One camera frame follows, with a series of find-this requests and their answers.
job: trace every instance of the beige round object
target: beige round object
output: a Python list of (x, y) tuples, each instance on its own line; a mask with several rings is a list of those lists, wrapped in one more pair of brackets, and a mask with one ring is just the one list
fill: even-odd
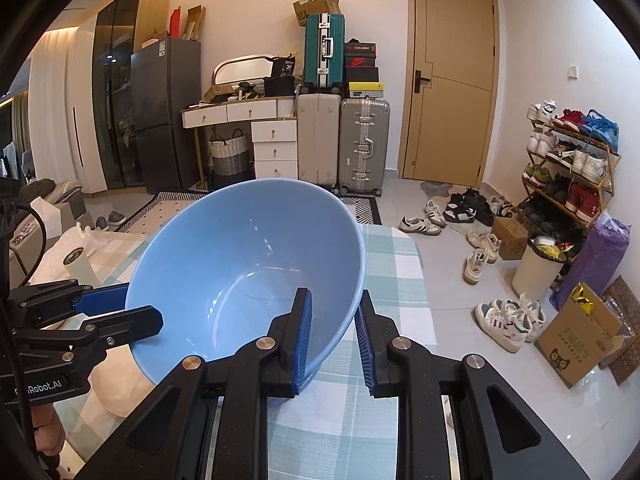
[(91, 384), (102, 405), (117, 416), (129, 416), (153, 384), (140, 371), (129, 345), (107, 350), (107, 358), (91, 373)]

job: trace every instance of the blue gripper pad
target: blue gripper pad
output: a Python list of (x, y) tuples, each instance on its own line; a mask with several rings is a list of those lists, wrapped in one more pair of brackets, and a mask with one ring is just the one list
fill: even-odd
[(374, 373), (376, 365), (371, 347), (371, 339), (369, 338), (367, 324), (364, 320), (364, 313), (362, 312), (362, 304), (358, 307), (354, 320), (356, 324), (356, 334), (358, 336), (358, 346), (360, 348), (360, 360), (362, 361), (364, 383), (369, 389), (369, 393), (373, 395), (373, 391), (377, 385), (376, 375)]
[(128, 288), (129, 283), (94, 288), (80, 297), (75, 305), (76, 310), (88, 316), (123, 310)]
[[(302, 293), (303, 289), (298, 289), (298, 293)], [(293, 352), (293, 391), (297, 395), (305, 380), (306, 351), (309, 348), (309, 337), (311, 336), (311, 291), (306, 290), (302, 306), (302, 314), (300, 315), (300, 325), (298, 327), (298, 337), (296, 338), (296, 347)]]

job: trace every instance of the metal bolt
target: metal bolt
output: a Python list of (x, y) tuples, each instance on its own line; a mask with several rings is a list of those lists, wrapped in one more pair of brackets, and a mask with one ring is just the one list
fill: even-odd
[(391, 344), (398, 350), (407, 350), (408, 348), (411, 348), (411, 340), (402, 336), (395, 337)]
[(258, 341), (255, 342), (255, 345), (260, 350), (271, 350), (274, 346), (276, 346), (276, 340), (273, 337), (261, 337)]
[(466, 357), (466, 364), (479, 370), (484, 366), (484, 358), (476, 354), (471, 354)]
[(182, 360), (182, 368), (185, 370), (195, 370), (200, 366), (202, 360), (196, 355), (190, 355)]

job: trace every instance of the beige suitcase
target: beige suitcase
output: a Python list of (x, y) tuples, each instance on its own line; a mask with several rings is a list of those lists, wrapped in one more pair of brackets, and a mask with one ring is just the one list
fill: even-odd
[(298, 178), (319, 186), (338, 181), (340, 96), (298, 96)]

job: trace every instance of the drawer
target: drawer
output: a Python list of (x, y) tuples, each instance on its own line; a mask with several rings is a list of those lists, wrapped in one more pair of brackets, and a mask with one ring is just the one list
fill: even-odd
[(293, 115), (293, 108), (296, 104), (295, 97), (285, 97), (277, 99), (278, 101), (278, 117), (289, 117)]
[(226, 123), (226, 106), (196, 108), (182, 114), (182, 126), (185, 128), (221, 123)]
[(268, 162), (266, 160), (255, 161), (256, 178), (293, 178), (298, 179), (298, 162), (296, 160), (281, 160), (279, 162)]
[(276, 115), (276, 99), (267, 101), (250, 100), (245, 103), (232, 103), (226, 106), (226, 116), (230, 123), (235, 121), (253, 121), (273, 119)]
[(259, 121), (251, 123), (251, 139), (253, 142), (298, 140), (298, 122)]
[(298, 143), (256, 142), (254, 160), (298, 160)]

